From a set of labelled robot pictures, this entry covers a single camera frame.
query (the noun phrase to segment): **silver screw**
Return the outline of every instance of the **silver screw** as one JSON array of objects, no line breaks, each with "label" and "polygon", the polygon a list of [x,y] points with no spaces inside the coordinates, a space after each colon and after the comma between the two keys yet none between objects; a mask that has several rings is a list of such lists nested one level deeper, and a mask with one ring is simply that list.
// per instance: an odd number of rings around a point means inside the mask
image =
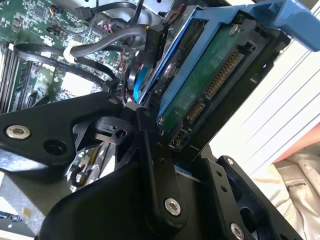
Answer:
[{"label": "silver screw", "polygon": [[5,133],[9,138],[17,140],[27,139],[31,135],[30,130],[21,125],[11,125],[5,130]]},{"label": "silver screw", "polygon": [[226,160],[228,161],[228,163],[229,163],[230,165],[233,165],[233,164],[234,164],[234,161],[232,161],[230,158],[227,157]]},{"label": "silver screw", "polygon": [[230,229],[233,235],[239,239],[239,240],[244,240],[245,239],[245,234],[242,231],[242,229],[235,223],[230,224]]},{"label": "silver screw", "polygon": [[118,104],[117,100],[115,100],[114,98],[109,98],[109,102],[112,104]]},{"label": "silver screw", "polygon": [[165,209],[173,216],[178,216],[181,213],[179,203],[173,198],[168,198],[164,201]]},{"label": "silver screw", "polygon": [[164,118],[161,116],[158,121],[158,125],[162,125],[164,123]]},{"label": "silver screw", "polygon": [[239,25],[238,24],[233,25],[233,27],[230,29],[229,35],[230,36],[235,35],[238,32],[238,30],[239,30]]}]

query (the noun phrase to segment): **blue release lever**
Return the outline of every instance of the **blue release lever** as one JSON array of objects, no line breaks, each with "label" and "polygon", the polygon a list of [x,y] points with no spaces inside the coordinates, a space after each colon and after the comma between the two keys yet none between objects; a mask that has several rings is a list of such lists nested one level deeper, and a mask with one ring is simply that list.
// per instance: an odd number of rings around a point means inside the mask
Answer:
[{"label": "blue release lever", "polygon": [[265,0],[242,9],[270,29],[281,29],[313,52],[320,51],[320,21],[296,0]]}]

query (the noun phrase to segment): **green circuit board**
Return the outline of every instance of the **green circuit board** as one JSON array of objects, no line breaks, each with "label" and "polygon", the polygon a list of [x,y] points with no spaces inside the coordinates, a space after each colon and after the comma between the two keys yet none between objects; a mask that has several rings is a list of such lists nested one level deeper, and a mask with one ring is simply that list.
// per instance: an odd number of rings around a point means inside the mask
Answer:
[{"label": "green circuit board", "polygon": [[[211,99],[216,90],[223,84],[227,73],[224,74],[223,77],[221,74],[219,81],[216,81],[213,76],[223,68],[226,56],[228,56],[230,50],[235,47],[241,35],[241,30],[234,35],[230,35],[231,28],[231,24],[220,27],[181,89],[163,113],[163,122],[160,125],[161,131],[170,134],[176,129],[181,119],[187,115],[190,115],[190,119],[194,118],[203,106],[200,103],[194,104],[196,99],[199,98],[199,95],[202,94],[206,88],[209,88],[209,96],[207,97]],[[232,67],[228,66],[226,69],[230,71]]]},{"label": "green circuit board", "polygon": [[[0,0],[0,46],[2,45],[2,56],[10,49],[10,45],[8,46],[8,44],[11,44],[11,48],[14,44],[34,43],[64,49],[73,42],[91,44],[109,35],[108,32],[97,25],[82,35],[65,33],[62,29],[59,29],[50,14],[50,7],[52,5],[53,3],[50,0]],[[78,19],[67,9],[64,9],[63,13],[56,16],[62,25],[70,31],[81,32],[88,26],[87,22]],[[55,57],[50,54],[44,56],[64,62],[62,57]],[[88,55],[87,58],[109,67],[116,76],[121,77],[132,55],[122,56],[122,63],[120,55],[117,52],[97,52]],[[30,72],[26,85],[24,74],[27,67],[30,68]],[[76,64],[75,67],[93,73],[105,81],[110,80],[108,75],[93,68],[80,64]],[[74,81],[79,81],[81,84],[78,84],[78,82],[74,82],[74,84],[66,82],[68,79],[76,77],[41,63],[34,62],[32,66],[27,66],[27,62],[20,59],[15,71],[9,111],[16,110],[18,98],[22,94],[20,90],[23,87],[27,92],[26,98],[32,93],[37,92],[37,100],[48,96],[51,102],[101,90],[99,86],[93,83],[86,83],[78,79]],[[83,85],[86,90],[79,92],[79,90],[75,89],[79,85]]]}]

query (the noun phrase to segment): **black cable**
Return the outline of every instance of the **black cable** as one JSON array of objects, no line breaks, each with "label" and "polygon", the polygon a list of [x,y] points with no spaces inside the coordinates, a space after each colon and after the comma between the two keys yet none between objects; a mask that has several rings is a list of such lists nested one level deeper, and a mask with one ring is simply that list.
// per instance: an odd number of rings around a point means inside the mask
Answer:
[{"label": "black cable", "polygon": [[102,40],[93,43],[93,44],[87,44],[85,47],[83,46],[74,46],[71,48],[71,55],[75,58],[77,57],[83,57],[95,52],[99,52],[103,50],[105,47],[113,44],[114,42],[122,39],[122,38],[128,38],[132,36],[140,36],[145,38],[147,36],[147,27],[148,25],[145,24],[137,24],[133,26],[127,26],[125,28],[122,28],[118,30],[117,32],[103,38]]},{"label": "black cable", "polygon": [[139,0],[138,5],[135,8],[134,14],[128,22],[128,26],[132,26],[132,25],[137,24],[139,17],[140,17],[140,14],[141,14],[143,4],[144,4],[144,0]]},{"label": "black cable", "polygon": [[29,43],[16,44],[16,45],[14,45],[13,49],[14,49],[14,53],[18,57],[20,57],[24,60],[48,64],[48,65],[53,66],[53,67],[60,69],[62,71],[78,75],[84,79],[87,79],[87,80],[99,85],[100,87],[103,87],[105,85],[105,81],[103,81],[101,78],[95,76],[94,74],[92,74],[90,72],[84,71],[84,70],[76,68],[74,66],[64,64],[64,63],[59,62],[57,60],[48,58],[46,56],[41,56],[41,55],[38,55],[36,53],[31,52],[32,48],[30,49]]},{"label": "black cable", "polygon": [[[86,48],[88,44],[81,45],[81,48]],[[118,53],[136,53],[138,51],[143,51],[145,49],[145,44],[139,44],[135,46],[106,46],[101,51],[118,52]]]},{"label": "black cable", "polygon": [[62,23],[59,21],[59,19],[57,19],[57,17],[55,16],[55,14],[54,14],[54,13],[52,14],[52,18],[53,18],[53,20],[56,22],[56,24],[57,24],[63,31],[65,31],[67,34],[72,34],[72,35],[81,35],[81,34],[85,34],[85,33],[89,32],[89,31],[93,28],[93,26],[95,25],[95,21],[96,21],[96,19],[97,19],[97,16],[98,16],[97,14],[95,14],[95,15],[93,16],[93,18],[92,18],[92,19],[90,20],[90,22],[89,22],[89,26],[87,26],[85,30],[76,32],[76,31],[70,31],[70,30],[68,30],[65,26],[62,25]]},{"label": "black cable", "polygon": [[108,3],[105,5],[93,7],[91,8],[91,12],[93,15],[95,15],[104,11],[108,11],[112,9],[120,9],[120,8],[129,8],[129,9],[135,10],[136,5],[134,3],[127,2],[127,1],[119,1],[119,2],[113,2],[113,3]]},{"label": "black cable", "polygon": [[74,61],[76,63],[78,63],[78,64],[87,65],[87,66],[89,66],[89,67],[91,67],[93,69],[97,69],[97,70],[109,75],[110,78],[112,78],[112,79],[116,79],[117,78],[116,75],[114,74],[114,72],[110,68],[108,68],[105,65],[102,65],[99,62],[90,60],[90,59],[85,58],[85,57],[77,57]]},{"label": "black cable", "polygon": [[[19,45],[23,45],[22,47],[26,50],[28,50],[28,52],[32,52],[32,53],[36,53],[36,52],[48,52],[48,53],[52,53],[54,55],[57,56],[64,56],[64,51],[60,48],[54,47],[54,46],[48,46],[48,45],[42,45],[42,44],[34,44],[34,43],[22,43]],[[93,69],[97,69],[100,72],[103,72],[105,74],[107,74],[110,78],[112,78],[113,80],[117,80],[118,78],[116,77],[116,75],[113,73],[113,71],[99,63],[90,59],[87,59],[85,57],[78,57],[75,59],[76,63],[82,64],[82,65],[86,65],[88,67],[91,67]]]},{"label": "black cable", "polygon": [[121,86],[121,91],[120,91],[121,101],[122,101],[123,105],[126,105],[126,104],[127,104],[126,84],[127,84],[127,81],[126,81],[126,80],[123,80],[123,81],[122,81],[122,86]]}]

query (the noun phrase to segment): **white fabric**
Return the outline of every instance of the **white fabric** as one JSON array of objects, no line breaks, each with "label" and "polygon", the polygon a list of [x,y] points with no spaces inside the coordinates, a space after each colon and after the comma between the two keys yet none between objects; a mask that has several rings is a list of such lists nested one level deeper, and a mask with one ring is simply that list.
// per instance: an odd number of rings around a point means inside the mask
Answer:
[{"label": "white fabric", "polygon": [[320,240],[320,157],[296,153],[253,181],[304,240]]}]

